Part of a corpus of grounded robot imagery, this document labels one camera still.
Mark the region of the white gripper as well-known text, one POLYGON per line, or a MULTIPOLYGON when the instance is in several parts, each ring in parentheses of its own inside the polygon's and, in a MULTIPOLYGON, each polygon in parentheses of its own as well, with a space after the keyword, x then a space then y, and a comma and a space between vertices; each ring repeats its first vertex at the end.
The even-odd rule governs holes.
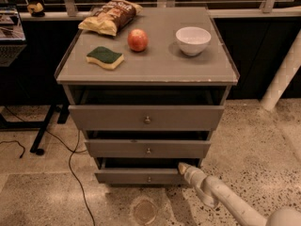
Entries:
POLYGON ((201 188, 203 181, 207 178, 207 175, 201 169, 190 167, 187 163, 180 162, 178 170, 185 181, 194 188, 201 188))

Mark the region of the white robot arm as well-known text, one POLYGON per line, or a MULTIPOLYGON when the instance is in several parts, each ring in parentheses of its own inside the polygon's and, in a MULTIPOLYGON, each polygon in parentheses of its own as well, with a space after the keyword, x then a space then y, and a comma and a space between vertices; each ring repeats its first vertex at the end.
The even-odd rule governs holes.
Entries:
POLYGON ((217 177, 183 162, 178 169, 205 205, 223 204, 241 226, 301 226, 301 213, 293 208, 278 209, 265 218, 217 177))

